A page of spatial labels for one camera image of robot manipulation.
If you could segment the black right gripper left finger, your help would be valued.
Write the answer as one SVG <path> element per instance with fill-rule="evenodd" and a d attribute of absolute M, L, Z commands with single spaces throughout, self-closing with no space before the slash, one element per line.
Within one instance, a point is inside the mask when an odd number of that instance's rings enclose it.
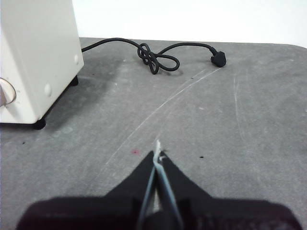
<path fill-rule="evenodd" d="M 102 196 L 54 197 L 31 204 L 19 230 L 132 230 L 153 169 L 153 151 L 120 184 Z"/>

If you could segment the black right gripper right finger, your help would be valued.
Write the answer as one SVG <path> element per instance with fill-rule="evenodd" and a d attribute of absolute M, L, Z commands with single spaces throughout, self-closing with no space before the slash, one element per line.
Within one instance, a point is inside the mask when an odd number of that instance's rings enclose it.
<path fill-rule="evenodd" d="M 286 206 L 267 200 L 217 198 L 190 180 L 162 153 L 172 198 L 186 230 L 300 230 L 301 224 Z"/>

